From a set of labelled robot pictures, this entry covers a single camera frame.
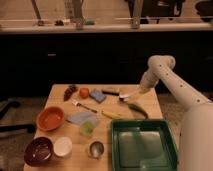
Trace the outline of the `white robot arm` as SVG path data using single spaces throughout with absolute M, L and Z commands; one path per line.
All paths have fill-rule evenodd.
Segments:
M 177 170 L 213 171 L 213 102 L 175 74 L 175 64 L 173 56 L 151 56 L 140 89 L 149 91 L 161 80 L 186 110 L 179 136 Z

